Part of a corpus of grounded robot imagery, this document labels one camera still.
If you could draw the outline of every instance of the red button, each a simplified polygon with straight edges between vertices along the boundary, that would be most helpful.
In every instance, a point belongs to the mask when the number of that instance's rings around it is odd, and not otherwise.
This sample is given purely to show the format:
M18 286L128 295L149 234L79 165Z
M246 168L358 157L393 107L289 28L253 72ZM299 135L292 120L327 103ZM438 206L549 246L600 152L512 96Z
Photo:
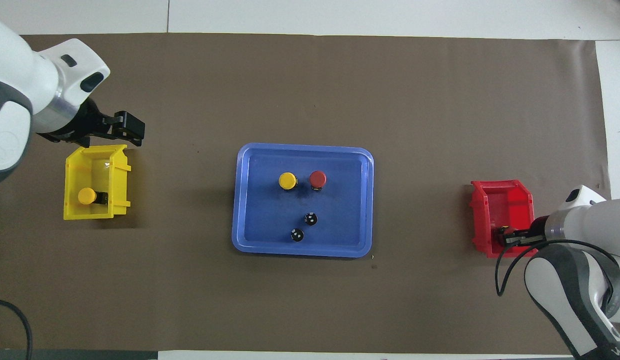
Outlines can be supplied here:
M321 189L326 185L328 178L323 171L315 171L310 174L310 186L312 189Z

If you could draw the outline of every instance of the yellow bin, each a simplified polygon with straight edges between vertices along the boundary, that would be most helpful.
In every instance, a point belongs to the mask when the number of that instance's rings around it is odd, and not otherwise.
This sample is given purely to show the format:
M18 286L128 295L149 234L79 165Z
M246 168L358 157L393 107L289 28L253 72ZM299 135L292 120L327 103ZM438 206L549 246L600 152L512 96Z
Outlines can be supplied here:
M124 215L130 206L128 196L128 157L123 153L127 145L103 145L77 148L65 159L65 191L63 219L112 219ZM82 189L107 193L107 203L89 203L79 200Z

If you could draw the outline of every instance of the yellow push button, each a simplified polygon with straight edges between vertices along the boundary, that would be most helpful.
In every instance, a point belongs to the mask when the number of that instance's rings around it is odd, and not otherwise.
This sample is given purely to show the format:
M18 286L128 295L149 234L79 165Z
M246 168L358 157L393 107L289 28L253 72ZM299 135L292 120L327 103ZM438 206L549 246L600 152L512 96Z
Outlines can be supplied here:
M79 190L79 203L83 205L90 205L97 199L97 193L90 187L84 187Z
M278 177L278 186L285 191L289 191L297 186L297 177L294 173L284 172Z

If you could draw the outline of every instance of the black cord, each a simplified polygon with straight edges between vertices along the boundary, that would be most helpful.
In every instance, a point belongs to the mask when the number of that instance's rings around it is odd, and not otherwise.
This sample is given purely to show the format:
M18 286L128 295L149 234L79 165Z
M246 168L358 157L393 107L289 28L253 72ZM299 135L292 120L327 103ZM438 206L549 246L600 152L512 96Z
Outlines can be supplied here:
M26 318L24 313L19 310L19 307L16 307L8 301L0 300L0 305L12 310L12 312L19 317L21 323L23 324L23 328L26 330L26 341L28 342L26 346L26 360L30 360L32 358L32 330L30 328L30 323L28 322L28 319Z
M600 252L601 254L605 255L605 257L607 257L608 259L612 260L612 262L614 264L618 265L618 262L614 258L614 256L612 256L608 251L605 251L604 249L596 246L595 244L586 243L586 242L579 241L579 240L568 240L568 239L564 239L564 240L546 240L546 241L541 241L540 243L532 244L529 248L525 249L524 251L521 251L521 253L518 256L516 256L514 260L512 260L512 264L510 264L508 266L508 269L506 271L506 275L503 277L503 282L501 283L501 287L499 287L499 264L500 264L500 262L502 262L502 257L504 257L504 254L506 253L506 251L508 251L511 248L515 247L519 243L520 243L520 241L505 246L503 248L503 251L501 251L501 253L499 254L499 258L497 259L497 264L494 267L494 285L495 285L495 287L497 289L497 295L498 296L502 296L504 294L504 292L506 290L506 284L508 283L508 278L510 277L512 269L514 269L514 266L519 262L519 260L521 260L521 258L523 258L527 253L531 252L532 250L535 250L535 249L538 249L538 248L543 248L543 247L548 246L550 244L575 244L575 245L585 246L587 248L591 248L591 249L594 249L594 250Z

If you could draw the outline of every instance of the brown paper sheet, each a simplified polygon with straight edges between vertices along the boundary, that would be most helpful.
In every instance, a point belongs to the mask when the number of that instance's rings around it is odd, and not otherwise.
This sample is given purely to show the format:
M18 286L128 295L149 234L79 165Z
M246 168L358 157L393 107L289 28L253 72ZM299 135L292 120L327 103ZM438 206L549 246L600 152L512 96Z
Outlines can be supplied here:
M71 36L27 36L42 50ZM93 94L147 125L125 216L63 221L64 161L34 136L0 184L0 298L48 349L563 353L521 264L504 297L474 250L470 181L519 179L537 215L573 185L609 196L592 41L256 34L81 35L111 68ZM232 246L248 142L375 159L357 260ZM109 144L95 141L96 144ZM0 309L0 348L23 347Z

